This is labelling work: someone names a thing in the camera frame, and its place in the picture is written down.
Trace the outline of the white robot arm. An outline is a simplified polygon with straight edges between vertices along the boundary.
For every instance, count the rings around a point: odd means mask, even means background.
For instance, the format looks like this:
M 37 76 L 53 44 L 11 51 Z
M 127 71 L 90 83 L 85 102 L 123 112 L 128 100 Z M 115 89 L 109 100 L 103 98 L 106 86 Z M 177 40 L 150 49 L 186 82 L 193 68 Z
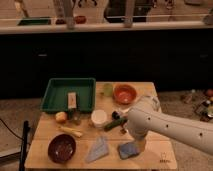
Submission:
M 128 132 L 135 140 L 153 131 L 213 155 L 213 124 L 164 114 L 157 97 L 141 96 L 127 118 Z

